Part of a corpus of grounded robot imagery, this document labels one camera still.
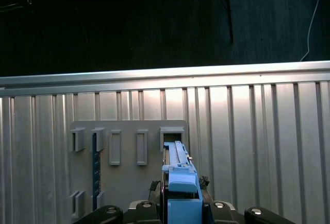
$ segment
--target blue plastic part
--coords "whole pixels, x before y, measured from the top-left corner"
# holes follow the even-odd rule
[[[180,141],[165,142],[164,147],[168,148],[170,157],[170,165],[162,167],[169,174],[169,191],[198,196],[198,199],[168,199],[168,224],[201,224],[203,197],[196,168]]]
[[[179,142],[165,142],[168,147],[170,165],[163,166],[162,170],[169,172],[169,191],[197,193],[196,169],[188,160],[188,152],[185,146]]]

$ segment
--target ribbed metal surface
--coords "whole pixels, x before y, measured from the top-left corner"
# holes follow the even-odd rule
[[[239,211],[261,205],[296,223],[330,223],[329,83],[308,76],[295,83],[288,77],[244,85],[243,76],[242,85],[0,98],[0,220],[70,222],[72,121],[184,119],[189,152],[215,199]]]

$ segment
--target bolt head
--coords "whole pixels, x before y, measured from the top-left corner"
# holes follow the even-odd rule
[[[142,206],[144,206],[145,208],[149,208],[151,207],[151,204],[149,202],[145,202]]]
[[[221,202],[216,202],[216,203],[215,203],[215,206],[216,206],[217,208],[223,208],[223,207],[224,207],[223,203],[221,203]]]
[[[115,208],[108,208],[108,210],[107,210],[107,214],[113,214],[115,212],[116,212]]]
[[[251,209],[252,213],[256,214],[256,215],[261,215],[262,211],[259,209]]]

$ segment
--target dark background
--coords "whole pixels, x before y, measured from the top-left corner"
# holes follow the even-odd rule
[[[0,13],[0,76],[299,61],[317,0],[32,0]],[[26,0],[0,0],[0,6]],[[306,61],[330,59],[320,0]]]

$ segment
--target wire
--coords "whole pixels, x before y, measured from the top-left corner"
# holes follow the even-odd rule
[[[320,1],[320,0],[318,0],[318,1],[316,2],[315,9],[314,9],[314,13],[313,13],[313,16],[311,17],[311,21],[310,21],[310,24],[309,24],[309,29],[308,29],[308,34],[307,34],[307,52],[306,52],[306,54],[301,58],[300,62],[303,61],[303,60],[307,57],[307,55],[309,54],[309,35],[310,35],[310,30],[311,30],[311,26],[312,26],[312,24],[313,24],[313,20],[314,20],[315,13],[316,13],[316,10],[317,10],[318,5],[319,5],[319,1]]]

